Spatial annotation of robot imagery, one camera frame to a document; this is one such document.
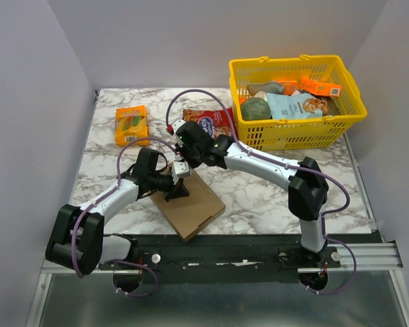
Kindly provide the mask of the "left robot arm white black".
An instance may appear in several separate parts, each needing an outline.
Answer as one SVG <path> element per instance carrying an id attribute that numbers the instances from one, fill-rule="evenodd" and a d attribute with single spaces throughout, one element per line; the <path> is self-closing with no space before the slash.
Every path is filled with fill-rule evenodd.
<path id="1" fill-rule="evenodd" d="M 188 163 L 178 156 L 176 161 L 157 168 L 162 156 L 153 149 L 140 149 L 136 162 L 107 190 L 78 206 L 62 206 L 45 258 L 74 270 L 79 277 L 104 262 L 115 261 L 123 269 L 132 268 L 138 259 L 133 238 L 107 234 L 104 226 L 127 205 L 156 192 L 162 193 L 165 201 L 190 194 L 183 184 L 191 174 Z"/>

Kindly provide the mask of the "brown cardboard express box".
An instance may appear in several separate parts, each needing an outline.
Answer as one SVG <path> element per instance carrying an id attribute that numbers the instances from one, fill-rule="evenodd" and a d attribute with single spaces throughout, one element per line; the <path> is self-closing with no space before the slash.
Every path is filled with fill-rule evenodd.
<path id="1" fill-rule="evenodd" d="M 195 170 L 184 178 L 183 184 L 190 193 L 187 197 L 167 202 L 164 194 L 157 192 L 150 198 L 180 239 L 187 243 L 219 217 L 226 205 Z"/>

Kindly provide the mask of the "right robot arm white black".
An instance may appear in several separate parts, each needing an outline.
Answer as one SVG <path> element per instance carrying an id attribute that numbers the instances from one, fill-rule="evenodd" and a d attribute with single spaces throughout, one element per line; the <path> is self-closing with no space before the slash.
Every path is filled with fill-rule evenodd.
<path id="1" fill-rule="evenodd" d="M 301 227 L 300 259 L 304 265 L 317 266 L 324 259 L 324 223 L 320 218 L 329 186 L 317 162 L 283 159 L 254 150 L 230 136 L 213 139 L 196 122 L 175 121 L 168 127 L 177 138 L 177 150 L 190 165 L 204 164 L 237 170 L 262 178 L 288 192 L 288 208 Z"/>

